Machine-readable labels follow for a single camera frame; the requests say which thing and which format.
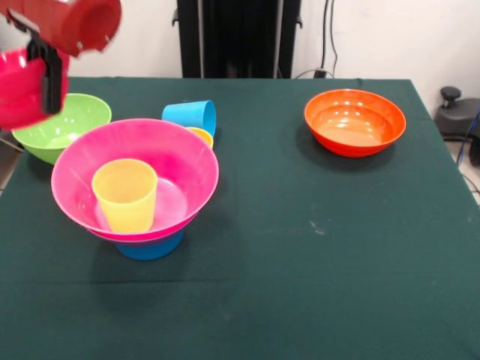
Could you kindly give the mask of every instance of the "blue cup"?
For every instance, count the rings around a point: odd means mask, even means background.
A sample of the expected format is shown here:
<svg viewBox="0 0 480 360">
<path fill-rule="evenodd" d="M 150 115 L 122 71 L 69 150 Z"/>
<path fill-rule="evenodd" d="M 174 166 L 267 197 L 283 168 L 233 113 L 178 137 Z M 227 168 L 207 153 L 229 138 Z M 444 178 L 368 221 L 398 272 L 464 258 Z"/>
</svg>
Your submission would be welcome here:
<svg viewBox="0 0 480 360">
<path fill-rule="evenodd" d="M 129 259 L 133 260 L 156 260 L 161 257 L 165 257 L 170 254 L 172 251 L 179 246 L 182 241 L 184 230 L 180 230 L 175 234 L 161 239 L 159 242 L 154 244 L 140 245 L 140 246 L 130 246 L 130 245 L 120 245 L 115 244 L 118 251 L 124 254 Z"/>
<path fill-rule="evenodd" d="M 211 100 L 167 105 L 163 109 L 162 120 L 175 122 L 186 128 L 201 128 L 212 136 L 215 135 L 217 127 L 217 113 Z"/>
</svg>

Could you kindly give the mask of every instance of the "metal pole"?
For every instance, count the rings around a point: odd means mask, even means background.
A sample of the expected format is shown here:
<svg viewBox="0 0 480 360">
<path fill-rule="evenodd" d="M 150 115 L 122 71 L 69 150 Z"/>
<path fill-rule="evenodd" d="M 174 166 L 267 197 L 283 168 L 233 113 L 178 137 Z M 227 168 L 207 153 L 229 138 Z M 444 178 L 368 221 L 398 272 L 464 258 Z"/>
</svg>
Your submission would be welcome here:
<svg viewBox="0 0 480 360">
<path fill-rule="evenodd" d="M 278 59 L 280 58 L 280 42 L 282 35 L 282 18 L 284 16 L 284 0 L 277 2 L 277 24 L 275 34 L 275 57 L 273 63 L 273 78 L 277 79 L 278 74 Z"/>
<path fill-rule="evenodd" d="M 200 76 L 205 77 L 204 38 L 203 38 L 203 0 L 196 0 L 198 7 L 198 40 L 200 45 Z"/>
</svg>

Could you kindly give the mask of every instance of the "black knob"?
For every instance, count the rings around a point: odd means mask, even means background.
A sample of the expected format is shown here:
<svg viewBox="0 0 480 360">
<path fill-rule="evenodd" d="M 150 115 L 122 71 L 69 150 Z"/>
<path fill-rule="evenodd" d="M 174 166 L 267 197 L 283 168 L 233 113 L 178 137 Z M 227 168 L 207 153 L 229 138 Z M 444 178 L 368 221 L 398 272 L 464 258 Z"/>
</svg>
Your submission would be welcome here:
<svg viewBox="0 0 480 360">
<path fill-rule="evenodd" d="M 455 100 L 462 96 L 462 91 L 454 86 L 445 86 L 440 90 L 440 94 L 442 94 L 442 98 L 445 100 L 443 106 L 450 107 Z"/>
</svg>

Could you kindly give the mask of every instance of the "plastic bowl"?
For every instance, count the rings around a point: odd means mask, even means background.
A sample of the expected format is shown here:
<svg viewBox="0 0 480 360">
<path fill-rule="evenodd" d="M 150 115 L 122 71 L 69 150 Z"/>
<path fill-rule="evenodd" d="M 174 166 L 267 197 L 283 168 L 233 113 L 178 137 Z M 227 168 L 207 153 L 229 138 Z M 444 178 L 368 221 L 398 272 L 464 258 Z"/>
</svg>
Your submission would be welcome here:
<svg viewBox="0 0 480 360">
<path fill-rule="evenodd" d="M 381 152 L 407 127 L 404 114 L 390 100 L 353 89 L 318 94 L 307 103 L 304 116 L 319 143 L 348 158 Z"/>
<path fill-rule="evenodd" d="M 108 124 L 112 110 L 98 97 L 68 94 L 63 110 L 46 121 L 21 130 L 13 136 L 37 158 L 54 164 L 64 149 L 78 137 L 100 125 Z"/>
<path fill-rule="evenodd" d="M 62 60 L 62 101 L 68 90 L 70 57 L 58 52 Z M 27 62 L 26 49 L 15 49 L 0 55 L 0 128 L 13 130 L 47 119 L 42 110 L 41 86 L 45 63 L 36 58 Z"/>
<path fill-rule="evenodd" d="M 112 232 L 92 191 L 92 178 L 109 161 L 134 158 L 158 175 L 154 223 L 147 232 Z M 212 197 L 219 176 L 213 150 L 184 127 L 150 118 L 116 121 L 81 136 L 66 148 L 52 172 L 58 207 L 97 236 L 139 245 L 185 228 Z"/>
</svg>

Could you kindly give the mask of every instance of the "orange bowl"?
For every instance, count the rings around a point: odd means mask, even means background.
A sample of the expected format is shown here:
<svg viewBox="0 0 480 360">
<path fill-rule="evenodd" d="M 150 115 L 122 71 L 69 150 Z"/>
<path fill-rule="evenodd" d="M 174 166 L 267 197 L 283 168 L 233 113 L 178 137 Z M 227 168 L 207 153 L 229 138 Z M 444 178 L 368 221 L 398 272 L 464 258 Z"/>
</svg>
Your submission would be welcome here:
<svg viewBox="0 0 480 360">
<path fill-rule="evenodd" d="M 381 152 L 397 141 L 407 127 L 405 115 L 390 100 L 348 88 L 313 97 L 304 115 L 320 144 L 348 158 Z"/>
</svg>

